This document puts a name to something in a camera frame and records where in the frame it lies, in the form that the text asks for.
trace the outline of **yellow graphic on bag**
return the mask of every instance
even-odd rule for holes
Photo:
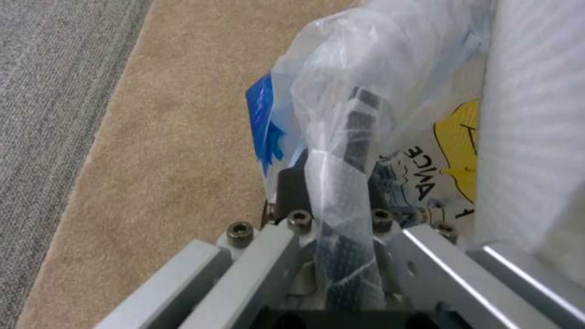
[[[457,189],[471,203],[475,202],[477,163],[477,114],[479,100],[461,104],[453,114],[434,124],[435,139],[447,160]]]

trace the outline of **plastic bag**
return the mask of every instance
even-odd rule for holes
[[[435,105],[449,94],[453,72],[487,49],[492,7],[484,0],[370,1],[310,23],[274,66],[266,122],[286,137],[276,142],[283,154],[272,154],[278,165],[287,165],[285,154],[294,157],[285,138],[298,137],[301,148],[304,139],[309,149],[305,178],[320,223],[315,261],[327,308],[384,306],[367,180],[380,154],[408,145],[450,111]],[[266,132],[258,134],[264,145]],[[265,179],[269,200],[271,184]]]

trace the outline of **black plastic part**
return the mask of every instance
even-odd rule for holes
[[[274,207],[275,224],[278,224],[293,210],[304,210],[313,215],[305,182],[307,154],[307,150],[305,150],[293,167],[281,170],[278,174],[276,205]],[[368,190],[371,209],[390,210],[390,205],[386,201],[376,177],[372,176],[368,181]],[[265,202],[262,211],[262,227],[268,222],[267,206],[268,203]]]
[[[311,215],[311,203],[307,184],[305,184],[305,170],[303,168],[288,168],[278,174],[276,191],[276,223],[288,216],[293,210],[304,210]]]

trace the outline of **bolt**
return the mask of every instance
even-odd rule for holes
[[[245,248],[254,240],[254,228],[248,222],[235,222],[225,233],[234,248]]]
[[[433,222],[431,227],[435,232],[441,234],[445,239],[449,240],[452,244],[457,243],[457,237],[459,234],[455,227],[447,222]]]
[[[276,223],[276,204],[268,203],[266,205],[266,222],[269,224]]]
[[[293,210],[288,213],[288,228],[296,234],[305,234],[311,231],[313,216],[304,210]]]
[[[376,208],[371,211],[371,223],[376,233],[386,233],[392,228],[392,215],[386,209]]]

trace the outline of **beige carpet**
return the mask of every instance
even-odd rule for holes
[[[244,91],[347,3],[155,0],[18,327],[91,327],[188,241],[258,224]]]

